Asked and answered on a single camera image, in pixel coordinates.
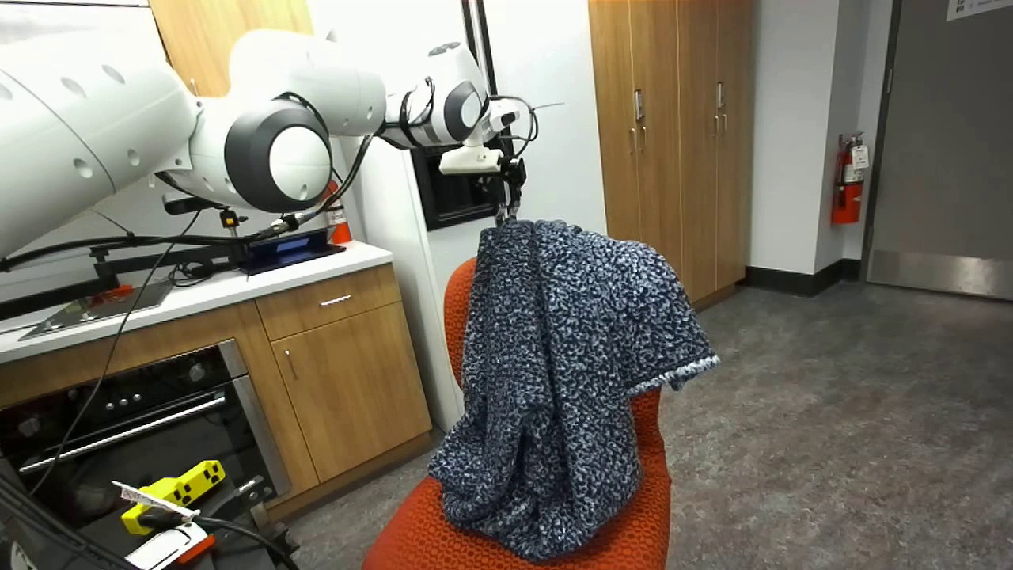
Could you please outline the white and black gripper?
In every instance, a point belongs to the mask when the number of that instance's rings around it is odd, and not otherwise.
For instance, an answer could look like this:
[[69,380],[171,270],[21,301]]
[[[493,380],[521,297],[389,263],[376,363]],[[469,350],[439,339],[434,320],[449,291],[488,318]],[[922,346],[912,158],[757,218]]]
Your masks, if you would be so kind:
[[491,145],[504,152],[500,171],[493,177],[500,181],[496,223],[505,224],[519,213],[519,198],[526,184],[526,162],[521,162],[526,141],[519,132],[521,103],[505,97],[493,100],[488,107],[488,121],[491,121]]

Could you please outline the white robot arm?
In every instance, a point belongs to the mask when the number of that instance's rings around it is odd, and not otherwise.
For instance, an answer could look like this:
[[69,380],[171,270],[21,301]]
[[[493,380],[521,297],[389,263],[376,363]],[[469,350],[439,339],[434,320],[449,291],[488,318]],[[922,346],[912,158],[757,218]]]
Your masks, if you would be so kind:
[[399,80],[335,42],[252,29],[230,49],[227,89],[195,97],[171,65],[118,42],[18,42],[0,50],[0,255],[146,177],[224,209],[308,213],[346,136],[434,149],[447,175],[500,175],[496,141],[521,116],[462,44]]

